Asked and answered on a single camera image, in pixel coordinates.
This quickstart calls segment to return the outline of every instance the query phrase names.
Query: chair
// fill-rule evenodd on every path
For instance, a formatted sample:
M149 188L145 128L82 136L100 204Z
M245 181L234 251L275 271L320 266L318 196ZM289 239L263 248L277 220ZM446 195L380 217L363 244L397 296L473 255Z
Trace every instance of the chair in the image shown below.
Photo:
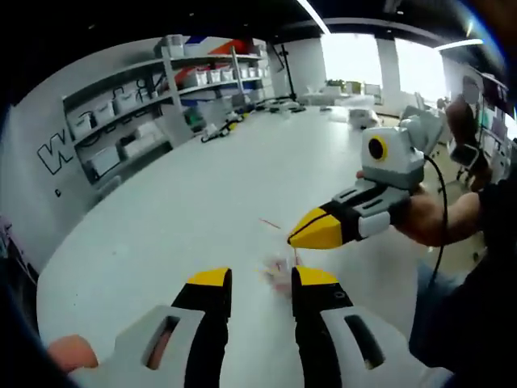
M456 179L446 182L445 187L451 187L453 185L459 186L462 191L469 192L469 180L471 178L470 170L474 163L479 158L481 151L470 144L457 144L456 139L453 137L447 144L447 150L451 160L460 165L458 172L456 173ZM467 173L467 178L462 182L461 177L464 173Z

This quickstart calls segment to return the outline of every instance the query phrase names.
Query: person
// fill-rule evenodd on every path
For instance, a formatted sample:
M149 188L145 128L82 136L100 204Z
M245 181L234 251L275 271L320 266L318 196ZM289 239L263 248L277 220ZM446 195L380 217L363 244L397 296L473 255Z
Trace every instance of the person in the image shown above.
M448 109L454 125L463 102ZM517 361L517 171L479 192L464 194L448 207L447 233L443 235L443 205L421 189L396 228L417 243L440 247L484 234L487 255L462 285L443 275L428 287L431 269L421 266L418 298L410 337L410 351L430 367L455 374L454 386L479 386L511 372Z
M472 87L479 90L472 78L468 76L463 77L463 90ZM458 95L456 100L446 107L445 113L456 144L459 146L467 144L479 149L476 139L476 118L471 107L465 101L464 96ZM474 176L474 181L470 187L473 192L481 190L492 179L492 169L482 152L479 153L479 156L470 168L469 176L471 175Z

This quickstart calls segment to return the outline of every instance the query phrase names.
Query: shelf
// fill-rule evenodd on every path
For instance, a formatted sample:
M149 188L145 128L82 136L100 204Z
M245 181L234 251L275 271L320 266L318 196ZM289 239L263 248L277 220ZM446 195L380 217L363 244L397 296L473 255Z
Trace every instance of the shelf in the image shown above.
M167 99L172 99L172 96L170 94L166 94L166 95L161 95L155 99L151 99L145 103L141 103L140 105L134 107L133 109L130 109L126 112L122 112L120 113L119 115L113 117L111 120L109 121L106 121L104 123L102 123L101 125L97 125L96 127L94 127L91 132L87 133L86 135L83 135L81 137L78 137L77 139L74 140L74 146L78 146L80 143L82 143L83 141L85 141L86 139L92 137L93 135L95 135L97 132L99 131L102 131L103 129L105 129L106 127L109 127L110 125L114 125L114 124L117 124L119 121L122 121L124 118L128 117L128 116L131 116L131 115L134 115L135 113L138 113L139 111L143 111L144 109L154 105L154 104L157 104L157 103L162 103L163 101L167 100Z
M263 58L256 55L237 55L237 60L239 62L256 62L261 59ZM208 65L214 62L232 63L232 56L230 54L205 55L202 57L183 57L170 60L172 68L175 70L188 66Z
M255 78L244 78L242 79L243 82L254 82L259 81L260 77ZM187 87L185 89L182 89L181 91L178 91L179 95L187 95L189 93L194 93L195 91L206 91L210 89L215 89L220 86L226 86L226 85L237 85L237 80L234 79L233 81L224 81L224 82L218 82L218 83L208 83L206 85L200 85L200 86L192 86Z
M142 156L147 155L149 152L157 149L159 146L163 146L165 143L169 141L164 137L163 139L154 142L152 145L141 151L140 153L132 156L129 159L121 161L119 164L114 166L111 170L108 170L100 179L93 183L94 188L101 188L104 184L106 184L110 179L115 178L124 168L131 166L135 161L140 159Z
M163 70L163 60L153 59L151 61L144 61L136 63L123 69L117 70L111 74L108 74L90 85L83 87L81 90L76 91L71 95L67 95L63 98L63 105L65 111L70 111L85 101L94 98L105 90L111 89L116 86L124 85L127 82L134 80L142 75L154 72L160 72Z

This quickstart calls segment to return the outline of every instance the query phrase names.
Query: floor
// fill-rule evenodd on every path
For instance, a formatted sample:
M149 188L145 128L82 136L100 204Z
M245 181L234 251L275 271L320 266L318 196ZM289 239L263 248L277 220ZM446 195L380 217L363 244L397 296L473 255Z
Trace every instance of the floor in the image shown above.
M381 117L385 126L397 125L398 119L392 117ZM435 152L439 154L435 157L439 169L442 171L445 182L451 182L456 178L458 165L451 161L448 157L447 149L438 145ZM439 181L438 175L429 163L426 165L424 187L436 200L442 201L442 196L438 193ZM464 192L458 185L452 185L447 189L448 203L454 203ZM448 276L465 277L476 266L473 259L474 252L481 252L483 249L483 240L481 234L476 234L462 242L449 245L443 251L443 258L440 264L440 271ZM434 267L438 258L439 248L429 248L427 257L423 258L424 262Z

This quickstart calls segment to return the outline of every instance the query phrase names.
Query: ceiling light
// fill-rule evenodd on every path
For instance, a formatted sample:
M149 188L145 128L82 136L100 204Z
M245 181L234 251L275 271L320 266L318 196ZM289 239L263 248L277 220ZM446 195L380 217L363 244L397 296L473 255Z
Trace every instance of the ceiling light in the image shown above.
M481 40L481 39L462 40L460 42L454 42L454 43L444 44L443 46L435 47L435 50L442 51L442 50L446 50L446 49L453 49L455 47L472 46L475 44L483 44L483 40Z
M469 37L470 32L472 32L473 23L472 20L469 22L469 28L467 29L467 37Z
M320 15L316 13L314 8L309 4L307 0L298 0L300 5L305 8L307 13L310 15L311 18L314 19L316 24L320 26L320 29L323 31L324 34L330 34L329 28L323 23L322 18L320 18Z

